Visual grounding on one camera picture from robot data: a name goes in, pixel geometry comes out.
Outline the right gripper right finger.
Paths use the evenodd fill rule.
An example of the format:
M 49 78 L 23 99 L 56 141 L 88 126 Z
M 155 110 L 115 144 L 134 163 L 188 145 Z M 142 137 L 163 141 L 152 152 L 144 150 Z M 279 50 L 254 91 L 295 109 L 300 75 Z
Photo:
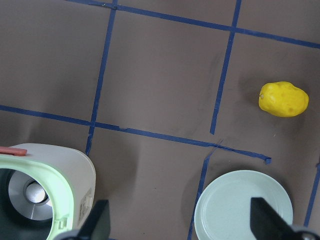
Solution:
M 256 240 L 288 240 L 292 228 L 262 197 L 250 200 L 250 230 Z

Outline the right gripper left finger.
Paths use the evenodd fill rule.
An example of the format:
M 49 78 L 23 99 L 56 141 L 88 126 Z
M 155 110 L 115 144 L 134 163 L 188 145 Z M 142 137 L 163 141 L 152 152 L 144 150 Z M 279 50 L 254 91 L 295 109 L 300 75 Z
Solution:
M 109 201 L 98 200 L 77 234 L 78 240 L 108 240 L 111 232 Z

